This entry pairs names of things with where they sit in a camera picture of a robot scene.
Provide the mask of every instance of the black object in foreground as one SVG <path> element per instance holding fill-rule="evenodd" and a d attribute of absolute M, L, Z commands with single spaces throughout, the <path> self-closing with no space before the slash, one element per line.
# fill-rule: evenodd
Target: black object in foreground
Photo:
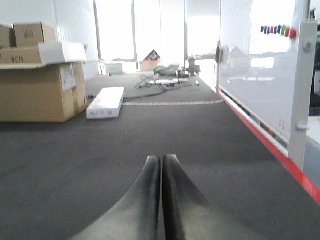
<path fill-rule="evenodd" d="M 161 163 L 149 156 L 123 197 L 102 217 L 70 240 L 155 240 Z"/>
<path fill-rule="evenodd" d="M 173 154 L 163 159 L 162 200 L 166 240 L 266 239 L 212 205 Z"/>

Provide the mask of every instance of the white tape line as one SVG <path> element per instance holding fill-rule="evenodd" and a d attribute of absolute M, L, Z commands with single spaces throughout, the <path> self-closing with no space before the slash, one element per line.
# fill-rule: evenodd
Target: white tape line
<path fill-rule="evenodd" d="M 181 101 L 181 102 L 124 102 L 123 106 L 190 106 L 190 105 L 211 105 L 220 104 L 224 100 L 214 101 Z"/>

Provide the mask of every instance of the stacked cardboard boxes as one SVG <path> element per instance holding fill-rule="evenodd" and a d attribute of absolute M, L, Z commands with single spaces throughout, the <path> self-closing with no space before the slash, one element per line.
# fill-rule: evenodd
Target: stacked cardboard boxes
<path fill-rule="evenodd" d="M 84 46 L 56 42 L 55 29 L 44 23 L 7 29 L 0 29 L 0 122 L 63 123 L 84 111 Z M 4 41 L 8 31 L 17 47 L 10 37 Z"/>

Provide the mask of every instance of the red magnet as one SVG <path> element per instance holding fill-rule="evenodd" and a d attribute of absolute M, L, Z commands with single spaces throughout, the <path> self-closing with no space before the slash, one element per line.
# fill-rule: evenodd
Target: red magnet
<path fill-rule="evenodd" d="M 286 29 L 285 29 L 285 34 L 284 34 L 284 36 L 287 38 L 287 37 L 289 37 L 289 32 L 290 32 L 290 27 L 287 27 Z"/>
<path fill-rule="evenodd" d="M 289 38 L 294 39 L 297 36 L 297 31 L 295 29 L 290 29 Z"/>

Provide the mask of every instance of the red trim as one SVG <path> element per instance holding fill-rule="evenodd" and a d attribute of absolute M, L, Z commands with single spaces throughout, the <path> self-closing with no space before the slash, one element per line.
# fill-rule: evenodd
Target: red trim
<path fill-rule="evenodd" d="M 254 133 L 254 135 L 266 146 L 266 148 L 279 160 L 279 162 L 291 173 L 291 175 L 301 184 L 301 186 L 310 194 L 310 196 L 320 205 L 320 189 L 311 181 L 311 179 L 293 162 L 292 159 L 285 156 L 275 145 L 269 141 L 263 133 L 256 128 L 246 117 L 239 111 L 235 103 L 223 93 L 218 94 L 225 100 L 235 114 L 243 123 Z"/>

